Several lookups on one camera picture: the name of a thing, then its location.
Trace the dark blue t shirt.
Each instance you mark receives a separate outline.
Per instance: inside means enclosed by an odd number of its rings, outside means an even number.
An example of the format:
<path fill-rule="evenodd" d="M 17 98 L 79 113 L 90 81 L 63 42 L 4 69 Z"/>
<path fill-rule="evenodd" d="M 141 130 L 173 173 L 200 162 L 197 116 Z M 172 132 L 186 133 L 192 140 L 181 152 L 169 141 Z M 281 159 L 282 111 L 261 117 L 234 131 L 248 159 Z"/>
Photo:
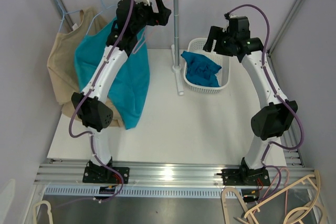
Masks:
<path fill-rule="evenodd" d="M 219 88 L 216 74 L 222 67 L 205 55 L 183 51 L 181 56 L 187 64 L 186 78 L 195 85 Z"/>

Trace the teal t shirt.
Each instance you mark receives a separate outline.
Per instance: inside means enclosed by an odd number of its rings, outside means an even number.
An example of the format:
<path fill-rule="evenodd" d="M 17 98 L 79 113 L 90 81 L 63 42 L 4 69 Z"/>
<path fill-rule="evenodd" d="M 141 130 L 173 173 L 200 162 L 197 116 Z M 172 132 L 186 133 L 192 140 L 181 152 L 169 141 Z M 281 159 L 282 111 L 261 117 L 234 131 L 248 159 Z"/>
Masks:
<path fill-rule="evenodd" d="M 88 84 L 100 63 L 112 24 L 108 23 L 92 36 L 86 35 L 75 51 L 74 67 L 80 90 Z M 108 93 L 127 130 L 138 124 L 150 84 L 148 49 L 143 33 L 142 30 L 137 35 L 142 47 L 121 67 Z"/>

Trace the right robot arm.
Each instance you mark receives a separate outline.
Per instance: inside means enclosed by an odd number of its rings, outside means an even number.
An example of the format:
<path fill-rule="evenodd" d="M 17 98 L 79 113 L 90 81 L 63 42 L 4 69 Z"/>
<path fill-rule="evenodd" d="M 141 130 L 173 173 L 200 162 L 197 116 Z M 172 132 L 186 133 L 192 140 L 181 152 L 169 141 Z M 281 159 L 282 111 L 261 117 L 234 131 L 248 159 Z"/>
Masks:
<path fill-rule="evenodd" d="M 251 118 L 254 137 L 238 168 L 224 168 L 219 173 L 225 186 L 270 185 L 268 169 L 286 165 L 280 138 L 287 131 L 298 109 L 296 101 L 282 92 L 259 38 L 252 38 L 246 16 L 225 14 L 226 28 L 212 26 L 204 51 L 236 57 L 247 71 L 256 90 L 260 110 Z"/>

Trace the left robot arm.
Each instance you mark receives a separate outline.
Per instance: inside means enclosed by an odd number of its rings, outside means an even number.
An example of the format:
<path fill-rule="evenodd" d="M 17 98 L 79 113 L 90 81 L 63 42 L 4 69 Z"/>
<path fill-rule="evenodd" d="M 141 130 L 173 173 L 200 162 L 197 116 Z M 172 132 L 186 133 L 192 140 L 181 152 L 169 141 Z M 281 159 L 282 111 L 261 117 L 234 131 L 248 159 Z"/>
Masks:
<path fill-rule="evenodd" d="M 107 37 L 99 65 L 81 93 L 73 93 L 74 114 L 79 116 L 85 133 L 89 135 L 92 158 L 87 163 L 84 183 L 124 184 L 124 177 L 113 168 L 107 128 L 113 113 L 105 104 L 108 92 L 122 66 L 127 62 L 138 39 L 137 34 L 146 26 L 165 26 L 171 10 L 162 0 L 155 0 L 158 11 L 151 3 L 121 0 L 116 19 Z"/>

